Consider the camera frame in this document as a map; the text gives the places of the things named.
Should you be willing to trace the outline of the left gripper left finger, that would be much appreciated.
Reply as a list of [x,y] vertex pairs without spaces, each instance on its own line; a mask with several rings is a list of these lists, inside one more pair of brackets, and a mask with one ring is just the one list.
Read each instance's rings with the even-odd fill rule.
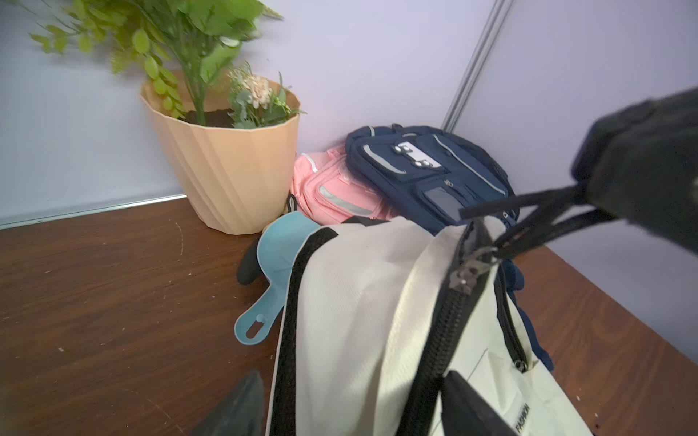
[[263,379],[257,370],[252,370],[205,419],[196,425],[191,435],[261,435],[264,413]]

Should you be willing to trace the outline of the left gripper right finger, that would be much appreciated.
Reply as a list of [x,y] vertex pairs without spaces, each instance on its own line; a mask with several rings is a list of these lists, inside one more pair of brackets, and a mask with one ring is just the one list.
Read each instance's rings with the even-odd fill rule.
[[450,371],[442,390],[446,436],[515,436],[514,430],[458,372]]

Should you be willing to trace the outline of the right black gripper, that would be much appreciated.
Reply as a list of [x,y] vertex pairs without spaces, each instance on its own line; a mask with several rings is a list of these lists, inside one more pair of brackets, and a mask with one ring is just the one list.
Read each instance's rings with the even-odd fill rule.
[[[697,91],[648,99],[599,118],[571,169],[577,185],[518,194],[459,210],[464,221],[537,209],[493,243],[512,259],[569,234],[616,220],[697,251]],[[594,210],[559,223],[578,203]]]

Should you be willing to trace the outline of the navy blue backpack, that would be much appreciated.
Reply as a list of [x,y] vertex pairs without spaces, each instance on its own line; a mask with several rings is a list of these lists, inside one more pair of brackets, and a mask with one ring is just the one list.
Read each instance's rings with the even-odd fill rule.
[[514,195],[485,150],[430,126],[365,126],[345,139],[350,173],[430,234],[466,225],[464,209]]

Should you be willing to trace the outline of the cream white backpack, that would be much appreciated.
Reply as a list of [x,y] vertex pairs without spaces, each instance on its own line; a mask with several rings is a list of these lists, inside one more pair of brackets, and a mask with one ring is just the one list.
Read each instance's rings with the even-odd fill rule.
[[497,219],[429,234],[404,218],[342,223],[294,260],[270,435],[445,435],[458,372],[516,435],[589,428],[529,340],[490,258]]

